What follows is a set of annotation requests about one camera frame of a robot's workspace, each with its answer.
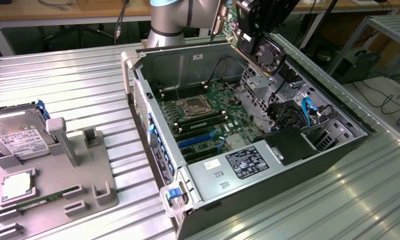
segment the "cpu socket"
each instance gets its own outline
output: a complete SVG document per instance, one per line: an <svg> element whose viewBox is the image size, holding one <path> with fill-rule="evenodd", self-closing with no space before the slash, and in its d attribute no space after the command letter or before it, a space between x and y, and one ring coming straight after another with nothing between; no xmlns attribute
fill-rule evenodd
<svg viewBox="0 0 400 240"><path fill-rule="evenodd" d="M180 106L187 117L194 117L212 111L212 107L204 95L183 99L180 101Z"/></svg>

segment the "pcie slot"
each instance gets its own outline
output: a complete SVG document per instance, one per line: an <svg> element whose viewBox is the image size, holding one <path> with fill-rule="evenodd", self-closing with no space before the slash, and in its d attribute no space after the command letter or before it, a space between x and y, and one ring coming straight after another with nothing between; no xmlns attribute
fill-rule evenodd
<svg viewBox="0 0 400 240"><path fill-rule="evenodd" d="M200 151L200 152L196 152L196 153L194 153L194 154L187 155L187 156L184 157L184 159L186 159L186 161L191 161L191 160L195 160L195 159L198 159L198 158L200 158L200 157L207 157L207 156L210 156L211 154L218 153L219 150L220 150L220 148L219 148L218 146L215 146L215 147L212 147L212 148L210 148L210 149L207 149L207 150L203 150L203 151Z"/></svg>
<svg viewBox="0 0 400 240"><path fill-rule="evenodd" d="M187 141L180 142L178 144L178 147L184 148L184 147L188 147L188 146L191 146L194 144L198 144L198 143L202 143L204 141L208 141L208 140L211 140L214 138L214 136L215 136L215 132L211 132L210 134L203 135L203 136L198 136L194 139L190 139Z"/></svg>
<svg viewBox="0 0 400 240"><path fill-rule="evenodd" d="M194 138L194 137L196 137L196 136L204 135L204 134L207 134L208 132L210 132L210 131L208 131L207 129L199 129L199 130L196 130L196 131L192 131L192 132L188 132L188 133L186 133L186 134L183 134L183 135L176 136L176 137L175 137L175 141L176 141L176 142L184 141L184 140L191 139L191 138Z"/></svg>

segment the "warning label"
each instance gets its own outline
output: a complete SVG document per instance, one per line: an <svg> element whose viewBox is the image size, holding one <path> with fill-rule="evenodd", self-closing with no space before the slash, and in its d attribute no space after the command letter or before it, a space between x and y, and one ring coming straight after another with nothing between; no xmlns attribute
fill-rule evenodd
<svg viewBox="0 0 400 240"><path fill-rule="evenodd" d="M37 129L0 136L0 142L17 157L48 149Z"/></svg>
<svg viewBox="0 0 400 240"><path fill-rule="evenodd" d="M227 155L226 158L239 179L246 179L247 177L270 169L255 146L234 152Z"/></svg>

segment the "green circuit board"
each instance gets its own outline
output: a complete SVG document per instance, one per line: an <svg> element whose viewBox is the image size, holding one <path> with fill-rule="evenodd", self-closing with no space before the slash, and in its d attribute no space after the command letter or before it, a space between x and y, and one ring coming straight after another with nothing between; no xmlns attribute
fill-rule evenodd
<svg viewBox="0 0 400 240"><path fill-rule="evenodd" d="M191 100L194 98L206 99L207 103L210 104L210 111L226 111L227 116L227 119L223 123L202 128L203 131L207 130L208 133L214 133L214 137L210 140L180 148L180 151L184 155L188 164L192 164L203 159L207 159L212 156L216 156L222 153L234 150L232 146L235 145L231 145L226 141L230 136L235 136L239 134L238 137L240 136L246 144L251 144L255 137L258 137L262 134L260 129L255 125L254 121L250 119L248 113L246 112L243 107L236 104L236 95L239 93L235 92L235 90L231 89L228 86L226 86L224 88L223 86L224 85L222 83L211 83L206 94L187 98ZM172 130L175 139L178 139L178 137L183 135L179 133L179 130L175 127L175 122L180 119L190 119L190 117L187 117L183 107L183 102L187 102L187 99L182 98L175 101L159 102L161 112L167 119L167 124Z"/></svg>
<svg viewBox="0 0 400 240"><path fill-rule="evenodd" d="M228 15L224 19L224 26L222 29L222 33L226 36L227 41L230 42L234 48L238 47L238 13L236 9L231 4L227 4L228 7Z"/></svg>

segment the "hard drive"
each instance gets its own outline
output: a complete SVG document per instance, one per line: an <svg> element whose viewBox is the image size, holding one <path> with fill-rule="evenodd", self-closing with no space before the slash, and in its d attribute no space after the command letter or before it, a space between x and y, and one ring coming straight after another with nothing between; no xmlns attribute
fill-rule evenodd
<svg viewBox="0 0 400 240"><path fill-rule="evenodd" d="M20 160L48 154L57 143L47 132L48 112L41 104L24 104L0 109L0 156Z"/></svg>

